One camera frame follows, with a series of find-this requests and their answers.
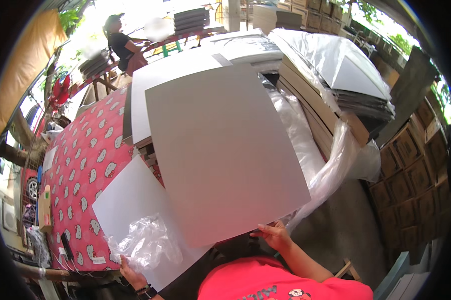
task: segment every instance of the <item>red t-shirt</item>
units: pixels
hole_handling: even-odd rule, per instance
[[[247,257],[212,270],[198,300],[361,300],[370,287],[354,280],[329,278],[322,283],[291,274],[276,259]]]

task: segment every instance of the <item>wristwatch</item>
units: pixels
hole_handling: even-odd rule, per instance
[[[150,283],[148,285],[144,286],[143,288],[138,289],[136,291],[136,293],[137,293],[137,298],[139,298],[140,300],[149,300],[157,295],[156,289],[151,287]]]

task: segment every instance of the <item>woman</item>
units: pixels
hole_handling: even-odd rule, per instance
[[[102,28],[105,37],[109,41],[109,51],[114,51],[119,60],[119,69],[125,71],[127,75],[132,76],[133,72],[147,65],[144,53],[141,51],[143,46],[147,46],[150,42],[143,38],[130,38],[121,33],[121,17],[124,14],[113,14],[107,18]],[[136,43],[146,42],[143,46],[137,46]]]
[[[240,258],[214,268],[198,290],[198,300],[317,300],[372,299],[373,291],[358,281],[336,278],[292,241],[281,221],[258,225],[252,237],[263,237],[277,250],[294,274],[273,257]],[[164,300],[147,279],[121,256],[120,272],[139,299]]]

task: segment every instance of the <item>pink tablecloth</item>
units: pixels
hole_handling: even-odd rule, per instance
[[[54,255],[66,266],[59,255],[59,247],[63,247],[61,234],[65,232],[74,255],[74,263],[68,263],[72,269],[119,269],[110,256],[92,204],[132,158],[139,155],[137,148],[122,141],[126,94],[126,87],[111,93],[70,123],[49,145],[49,150],[58,146],[52,167],[42,177],[42,186],[51,187],[53,229],[47,240],[54,268],[63,268]],[[158,166],[152,165],[150,169],[163,185]],[[105,263],[94,259],[102,256]]]

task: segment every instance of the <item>pink skirt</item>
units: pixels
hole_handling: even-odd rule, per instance
[[[129,76],[133,75],[133,72],[137,69],[147,65],[147,61],[144,58],[144,53],[137,52],[131,58],[129,58],[129,63],[127,64],[126,74]]]

